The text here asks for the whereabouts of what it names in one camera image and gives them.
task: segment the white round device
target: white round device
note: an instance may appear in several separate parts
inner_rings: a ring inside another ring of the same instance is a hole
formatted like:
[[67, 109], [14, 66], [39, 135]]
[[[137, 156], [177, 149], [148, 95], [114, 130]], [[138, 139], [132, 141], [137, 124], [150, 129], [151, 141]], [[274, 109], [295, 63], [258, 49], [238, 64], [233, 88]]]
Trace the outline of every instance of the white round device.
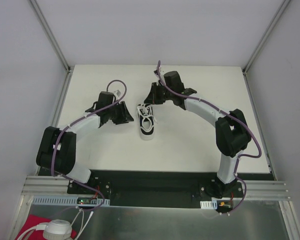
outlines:
[[65, 220], [52, 220], [43, 231], [43, 237], [47, 240], [66, 240], [71, 236], [72, 227]]

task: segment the metal frame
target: metal frame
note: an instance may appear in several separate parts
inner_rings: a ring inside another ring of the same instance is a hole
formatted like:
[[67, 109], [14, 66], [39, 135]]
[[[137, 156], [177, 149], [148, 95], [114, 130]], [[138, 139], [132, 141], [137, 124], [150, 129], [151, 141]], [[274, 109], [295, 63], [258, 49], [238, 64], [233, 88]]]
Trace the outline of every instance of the metal frame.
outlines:
[[[33, 9], [40, 25], [44, 33], [46, 34], [49, 42], [51, 43], [52, 48], [54, 49], [55, 53], [57, 54], [61, 64], [63, 65], [64, 69], [67, 71], [67, 76], [63, 83], [59, 99], [57, 102], [57, 106], [54, 109], [54, 115], [52, 119], [52, 126], [57, 126], [62, 107], [65, 101], [65, 97], [68, 91], [68, 87], [70, 84], [71, 76], [73, 73], [73, 67], [70, 67], [65, 56], [62, 53], [62, 50], [51, 30], [49, 27], [47, 20], [44, 17], [42, 10], [37, 2], [37, 0], [28, 0], [31, 8]], [[273, 170], [271, 162], [269, 160], [268, 150], [266, 148], [265, 140], [262, 134], [262, 129], [260, 127], [258, 112], [255, 107], [254, 99], [252, 93], [249, 88], [249, 84], [246, 78], [246, 74], [251, 68], [252, 64], [254, 63], [255, 59], [257, 58], [258, 54], [262, 50], [263, 46], [265, 45], [268, 37], [271, 35], [272, 31], [274, 30], [275, 26], [281, 19], [281, 16], [287, 9], [291, 0], [283, 0], [280, 7], [278, 8], [277, 12], [275, 13], [274, 17], [272, 18], [270, 24], [268, 25], [267, 29], [265, 30], [263, 36], [261, 37], [257, 47], [254, 49], [246, 67], [243, 69], [244, 80], [247, 86], [248, 94], [250, 97], [251, 105], [255, 114], [256, 122], [258, 129], [261, 135], [261, 141], [263, 146], [265, 147], [265, 152], [267, 153], [267, 160], [269, 167]], [[18, 234], [19, 229], [24, 224], [25, 220], [30, 211], [30, 207], [33, 203], [33, 199], [35, 196], [62, 196], [64, 198], [70, 198], [71, 196], [78, 196], [84, 197], [84, 195], [70, 195], [67, 194], [69, 181], [61, 178], [61, 177], [49, 177], [49, 176], [28, 176], [22, 193], [18, 203], [18, 208], [13, 218], [13, 228], [10, 231], [9, 239], [15, 239], [15, 236]], [[293, 203], [291, 202], [290, 193], [286, 187], [286, 184], [282, 181], [260, 181], [260, 180], [247, 180], [247, 196], [246, 200], [248, 201], [260, 201], [260, 200], [267, 200], [267, 201], [279, 201], [283, 219], [285, 222], [286, 229], [288, 231], [289, 238], [291, 240], [298, 240], [300, 239], [300, 228], [299, 223], [295, 215], [295, 211], [293, 208]]]

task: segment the robotic arm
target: robotic arm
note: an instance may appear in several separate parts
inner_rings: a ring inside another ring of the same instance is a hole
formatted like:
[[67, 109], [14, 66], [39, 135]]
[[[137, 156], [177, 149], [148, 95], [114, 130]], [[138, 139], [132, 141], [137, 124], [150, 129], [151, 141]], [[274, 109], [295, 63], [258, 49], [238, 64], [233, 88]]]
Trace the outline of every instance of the robotic arm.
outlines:
[[[102, 91], [99, 94], [98, 101], [94, 102], [92, 107], [87, 109], [82, 117], [86, 117], [96, 110], [109, 106], [114, 103], [114, 101], [116, 101], [114, 93]], [[54, 163], [55, 172], [66, 175], [88, 186], [96, 186], [96, 178], [90, 169], [76, 162], [76, 144], [85, 135], [91, 133], [92, 130], [99, 129], [109, 120], [112, 120], [116, 125], [134, 121], [127, 109], [126, 103], [121, 101], [71, 126], [62, 135], [58, 146], [56, 146], [56, 141], [64, 127], [47, 127], [43, 133], [36, 157], [36, 164], [43, 168], [51, 169], [53, 152], [54, 149], [57, 148]]]
[[[177, 71], [164, 74], [164, 82], [168, 88], [178, 94], [204, 99], [197, 91], [184, 87]], [[172, 100], [174, 105], [197, 114], [215, 127], [216, 145], [221, 152], [220, 167], [214, 182], [205, 188], [205, 192], [211, 197], [222, 198], [237, 182], [234, 175], [237, 157], [247, 148], [251, 136], [243, 126], [230, 119], [230, 117], [225, 116], [208, 104], [171, 93], [160, 81], [151, 84], [150, 93], [144, 103], [160, 105], [167, 100]], [[243, 112], [239, 109], [234, 111], [219, 109], [247, 124]]]

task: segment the black sneaker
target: black sneaker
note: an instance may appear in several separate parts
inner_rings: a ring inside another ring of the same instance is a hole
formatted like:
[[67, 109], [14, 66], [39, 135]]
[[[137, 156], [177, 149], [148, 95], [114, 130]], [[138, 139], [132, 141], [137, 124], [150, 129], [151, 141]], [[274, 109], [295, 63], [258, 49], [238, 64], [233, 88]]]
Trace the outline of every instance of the black sneaker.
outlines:
[[155, 136], [154, 121], [156, 122], [156, 118], [153, 115], [151, 104], [139, 104], [136, 110], [139, 117], [140, 137], [146, 141], [153, 139]]

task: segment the wall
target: wall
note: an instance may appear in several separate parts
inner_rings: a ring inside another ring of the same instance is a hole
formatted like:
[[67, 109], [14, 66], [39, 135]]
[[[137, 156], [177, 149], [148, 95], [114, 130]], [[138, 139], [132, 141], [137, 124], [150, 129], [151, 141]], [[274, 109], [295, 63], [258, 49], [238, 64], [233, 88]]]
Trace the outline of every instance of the wall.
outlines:
[[38, 0], [70, 65], [244, 67], [282, 0]]
[[248, 72], [270, 159], [300, 221], [300, 0], [291, 2]]
[[0, 1], [0, 240], [7, 239], [26, 175], [65, 79], [26, 0]]

